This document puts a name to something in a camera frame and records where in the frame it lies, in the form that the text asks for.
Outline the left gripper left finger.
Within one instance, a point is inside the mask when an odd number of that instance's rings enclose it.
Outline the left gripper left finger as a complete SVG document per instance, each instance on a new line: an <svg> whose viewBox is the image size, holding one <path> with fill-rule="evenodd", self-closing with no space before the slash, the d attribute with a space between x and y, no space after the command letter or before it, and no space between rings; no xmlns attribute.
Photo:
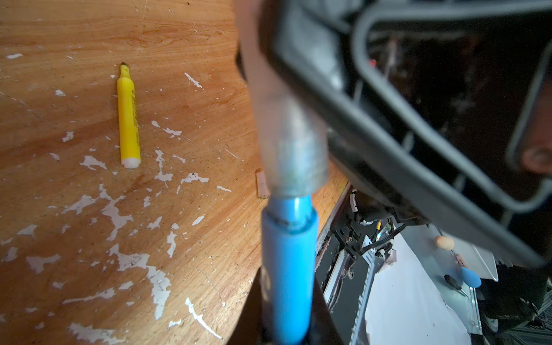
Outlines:
<svg viewBox="0 0 552 345"><path fill-rule="evenodd" d="M227 344L260 345L263 342L261 268L257 270L237 325Z"/></svg>

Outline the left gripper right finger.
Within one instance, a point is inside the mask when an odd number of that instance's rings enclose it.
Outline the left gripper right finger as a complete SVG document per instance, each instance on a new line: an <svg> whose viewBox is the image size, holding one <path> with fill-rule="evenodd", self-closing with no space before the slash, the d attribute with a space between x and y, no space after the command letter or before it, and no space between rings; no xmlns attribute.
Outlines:
<svg viewBox="0 0 552 345"><path fill-rule="evenodd" d="M313 286L310 319L308 344L343 344L317 280Z"/></svg>

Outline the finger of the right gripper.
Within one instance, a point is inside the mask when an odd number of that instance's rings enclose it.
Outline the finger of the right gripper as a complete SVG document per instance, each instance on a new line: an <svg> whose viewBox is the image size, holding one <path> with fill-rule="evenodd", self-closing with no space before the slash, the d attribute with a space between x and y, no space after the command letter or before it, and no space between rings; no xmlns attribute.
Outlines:
<svg viewBox="0 0 552 345"><path fill-rule="evenodd" d="M358 188L551 264L550 1L264 1L259 37Z"/></svg>

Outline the blue pen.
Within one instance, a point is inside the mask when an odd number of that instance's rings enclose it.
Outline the blue pen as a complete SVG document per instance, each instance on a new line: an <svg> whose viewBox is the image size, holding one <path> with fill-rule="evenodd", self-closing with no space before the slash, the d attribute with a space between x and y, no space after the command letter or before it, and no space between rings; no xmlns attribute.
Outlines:
<svg viewBox="0 0 552 345"><path fill-rule="evenodd" d="M262 210L262 324L274 344L301 344L311 319L319 217L308 195Z"/></svg>

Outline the yellow pen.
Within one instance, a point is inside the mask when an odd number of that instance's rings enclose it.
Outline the yellow pen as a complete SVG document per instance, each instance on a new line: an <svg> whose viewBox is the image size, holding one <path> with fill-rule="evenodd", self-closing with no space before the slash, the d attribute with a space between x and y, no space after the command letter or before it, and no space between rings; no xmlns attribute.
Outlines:
<svg viewBox="0 0 552 345"><path fill-rule="evenodd" d="M135 84L131 79L128 64L119 67L119 78L116 82L120 159L126 169L136 169L140 166L141 152L139 141L139 126L137 120Z"/></svg>

